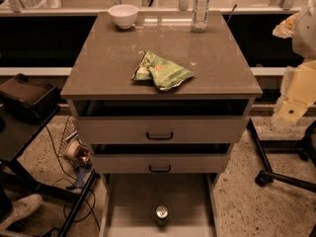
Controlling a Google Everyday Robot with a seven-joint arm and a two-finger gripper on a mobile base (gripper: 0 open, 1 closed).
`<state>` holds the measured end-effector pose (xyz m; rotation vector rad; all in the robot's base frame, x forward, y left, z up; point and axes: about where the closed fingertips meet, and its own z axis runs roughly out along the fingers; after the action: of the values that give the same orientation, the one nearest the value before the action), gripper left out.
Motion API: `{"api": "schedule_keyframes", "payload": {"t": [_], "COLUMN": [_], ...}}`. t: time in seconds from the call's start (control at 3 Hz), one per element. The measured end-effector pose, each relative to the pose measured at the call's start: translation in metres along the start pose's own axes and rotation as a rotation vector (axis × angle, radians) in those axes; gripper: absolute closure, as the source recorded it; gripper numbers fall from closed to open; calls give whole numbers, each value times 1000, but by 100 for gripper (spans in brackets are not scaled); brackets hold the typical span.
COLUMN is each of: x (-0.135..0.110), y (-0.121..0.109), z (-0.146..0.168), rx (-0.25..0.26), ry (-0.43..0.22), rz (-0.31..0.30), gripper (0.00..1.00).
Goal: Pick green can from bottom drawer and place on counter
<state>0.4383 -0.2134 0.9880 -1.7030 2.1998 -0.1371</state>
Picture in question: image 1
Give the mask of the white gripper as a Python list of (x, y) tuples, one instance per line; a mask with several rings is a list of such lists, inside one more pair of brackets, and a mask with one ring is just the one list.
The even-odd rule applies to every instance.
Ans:
[(304, 62), (294, 70), (287, 97), (292, 101), (281, 101), (277, 105), (276, 116), (283, 121), (297, 123), (306, 113), (306, 106), (316, 102), (316, 60)]

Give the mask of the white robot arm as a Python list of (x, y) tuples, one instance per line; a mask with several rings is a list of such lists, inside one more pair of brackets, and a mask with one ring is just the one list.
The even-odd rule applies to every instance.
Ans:
[(292, 50), (303, 57), (297, 68), (285, 70), (274, 108), (276, 119), (297, 123), (316, 102), (316, 0), (276, 26), (273, 35), (292, 37)]

